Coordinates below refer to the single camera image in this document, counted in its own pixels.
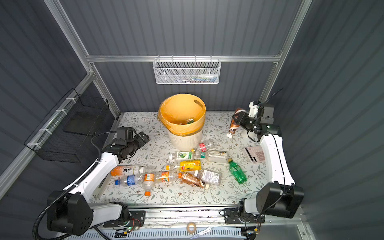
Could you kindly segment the yellow label bottle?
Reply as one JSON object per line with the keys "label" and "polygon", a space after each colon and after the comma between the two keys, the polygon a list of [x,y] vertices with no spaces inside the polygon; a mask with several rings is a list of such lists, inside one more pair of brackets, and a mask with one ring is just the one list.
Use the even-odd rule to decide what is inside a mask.
{"label": "yellow label bottle", "polygon": [[191,172],[191,171],[199,171],[202,169],[201,161],[182,161],[177,163],[176,165],[166,165],[166,171],[179,171],[179,172]]}

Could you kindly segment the white label milk-tea bottle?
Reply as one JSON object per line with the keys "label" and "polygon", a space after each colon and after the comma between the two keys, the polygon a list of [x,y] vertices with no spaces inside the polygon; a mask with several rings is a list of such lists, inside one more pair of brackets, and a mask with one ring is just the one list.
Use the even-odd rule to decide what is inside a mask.
{"label": "white label milk-tea bottle", "polygon": [[217,151],[210,150],[206,152],[199,153],[199,158],[203,160],[207,160],[213,163],[227,163],[228,162],[228,152],[226,151]]}

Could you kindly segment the orange label clear bottle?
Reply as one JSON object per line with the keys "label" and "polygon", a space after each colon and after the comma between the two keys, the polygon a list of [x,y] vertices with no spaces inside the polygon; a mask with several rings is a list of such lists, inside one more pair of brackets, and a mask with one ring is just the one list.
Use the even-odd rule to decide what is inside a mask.
{"label": "orange label clear bottle", "polygon": [[155,174],[147,173],[144,176],[143,180],[143,190],[145,191],[145,196],[149,197],[151,195],[151,191],[155,185]]}

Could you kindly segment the orange juice bottle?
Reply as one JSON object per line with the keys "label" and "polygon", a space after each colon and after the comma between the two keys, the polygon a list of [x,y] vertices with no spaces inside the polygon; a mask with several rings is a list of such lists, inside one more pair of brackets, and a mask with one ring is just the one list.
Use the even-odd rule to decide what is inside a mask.
{"label": "orange juice bottle", "polygon": [[110,174],[113,177],[116,176],[132,176],[136,174],[144,173],[145,167],[139,165],[133,166],[117,166],[111,170]]}

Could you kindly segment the pink calculator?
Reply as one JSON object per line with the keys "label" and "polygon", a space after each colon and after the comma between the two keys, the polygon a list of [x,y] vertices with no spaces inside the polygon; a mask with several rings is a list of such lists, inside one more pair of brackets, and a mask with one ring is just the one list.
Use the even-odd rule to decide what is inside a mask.
{"label": "pink calculator", "polygon": [[260,145],[244,147],[245,156],[253,164],[265,161],[265,155]]}

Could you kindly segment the red label clear bottle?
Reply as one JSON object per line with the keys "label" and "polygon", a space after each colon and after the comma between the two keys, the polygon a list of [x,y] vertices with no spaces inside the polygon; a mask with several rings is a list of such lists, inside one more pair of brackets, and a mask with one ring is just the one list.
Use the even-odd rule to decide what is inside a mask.
{"label": "red label clear bottle", "polygon": [[201,152],[206,152],[210,149],[212,149],[215,146],[214,142],[212,140],[207,140],[202,143],[198,144],[199,150]]}

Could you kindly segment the green label small bottle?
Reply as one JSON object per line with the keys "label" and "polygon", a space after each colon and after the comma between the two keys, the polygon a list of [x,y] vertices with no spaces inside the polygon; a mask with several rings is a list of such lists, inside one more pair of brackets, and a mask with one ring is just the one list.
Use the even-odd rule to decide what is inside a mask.
{"label": "green label small bottle", "polygon": [[192,161],[194,159],[192,152],[176,151],[169,154],[169,160],[175,162]]}

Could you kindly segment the brown label tea bottle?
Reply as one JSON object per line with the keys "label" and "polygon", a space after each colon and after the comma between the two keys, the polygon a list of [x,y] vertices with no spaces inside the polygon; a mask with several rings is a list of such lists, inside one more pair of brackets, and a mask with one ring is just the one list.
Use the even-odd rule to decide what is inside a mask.
{"label": "brown label tea bottle", "polygon": [[234,117],[237,118],[238,115],[240,113],[242,113],[242,112],[246,113],[246,110],[244,110],[242,108],[237,108],[235,113],[233,114],[233,118],[231,120],[230,128],[229,128],[229,131],[227,133],[227,137],[230,138],[230,139],[233,137],[233,135],[235,134],[236,130],[240,127],[238,124],[235,123]]}

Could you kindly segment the white label clear bottle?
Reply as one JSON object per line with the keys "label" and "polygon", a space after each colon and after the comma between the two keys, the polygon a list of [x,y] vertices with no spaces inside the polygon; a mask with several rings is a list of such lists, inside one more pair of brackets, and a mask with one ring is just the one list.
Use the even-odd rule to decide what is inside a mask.
{"label": "white label clear bottle", "polygon": [[196,170],[194,176],[199,178],[205,184],[217,186],[221,182],[221,174],[209,170]]}

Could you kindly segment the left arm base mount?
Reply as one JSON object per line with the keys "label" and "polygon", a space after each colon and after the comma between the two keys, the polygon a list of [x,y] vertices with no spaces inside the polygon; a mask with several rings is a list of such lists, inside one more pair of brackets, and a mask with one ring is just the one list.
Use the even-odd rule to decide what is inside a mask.
{"label": "left arm base mount", "polygon": [[108,221],[103,224],[104,228],[140,228],[144,225],[146,211],[128,211],[119,219]]}

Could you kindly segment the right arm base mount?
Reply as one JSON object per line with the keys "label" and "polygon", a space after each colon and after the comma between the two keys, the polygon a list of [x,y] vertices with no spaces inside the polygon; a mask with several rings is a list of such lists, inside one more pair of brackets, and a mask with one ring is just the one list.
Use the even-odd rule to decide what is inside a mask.
{"label": "right arm base mount", "polygon": [[259,214],[250,214],[241,212],[238,207],[236,208],[225,208],[222,216],[225,219],[227,225],[235,224],[263,224],[265,223],[265,217]]}

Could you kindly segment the green plastic bottle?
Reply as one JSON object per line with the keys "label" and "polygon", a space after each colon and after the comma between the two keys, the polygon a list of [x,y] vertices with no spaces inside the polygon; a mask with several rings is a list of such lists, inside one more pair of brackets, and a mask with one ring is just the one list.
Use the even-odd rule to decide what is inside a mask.
{"label": "green plastic bottle", "polygon": [[233,159],[228,159],[229,170],[231,174],[235,177],[236,181],[239,184],[243,184],[247,181],[247,176],[241,169],[241,167],[233,161]]}

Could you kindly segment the green white label bottle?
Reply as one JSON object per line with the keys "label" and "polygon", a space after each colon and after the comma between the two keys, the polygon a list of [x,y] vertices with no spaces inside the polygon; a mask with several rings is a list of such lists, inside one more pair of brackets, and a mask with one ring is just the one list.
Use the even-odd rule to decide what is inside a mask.
{"label": "green white label bottle", "polygon": [[180,125],[188,125],[188,124],[192,124],[192,123],[194,123],[194,122],[195,122],[195,120],[194,120],[193,118],[190,118],[190,119],[181,121],[181,122],[180,122]]}

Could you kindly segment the cream ribbed waste bin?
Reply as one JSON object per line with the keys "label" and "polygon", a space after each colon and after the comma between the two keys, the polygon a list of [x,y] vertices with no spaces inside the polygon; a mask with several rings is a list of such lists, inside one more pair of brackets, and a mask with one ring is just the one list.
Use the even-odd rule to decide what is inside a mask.
{"label": "cream ribbed waste bin", "polygon": [[201,143],[203,137],[203,129],[188,136],[174,135],[169,130],[167,130],[167,133],[173,147],[180,151],[190,151],[191,149],[195,149],[199,143]]}

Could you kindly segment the blue label clear bottle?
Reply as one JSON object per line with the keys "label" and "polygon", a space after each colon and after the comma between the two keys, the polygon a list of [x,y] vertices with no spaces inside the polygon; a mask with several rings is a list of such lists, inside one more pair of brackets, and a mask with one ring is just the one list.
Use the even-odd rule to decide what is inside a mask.
{"label": "blue label clear bottle", "polygon": [[117,179],[115,180],[115,185],[127,185],[127,186],[136,186],[142,184],[144,181],[144,175],[142,174],[136,174],[136,175],[130,175],[123,179]]}

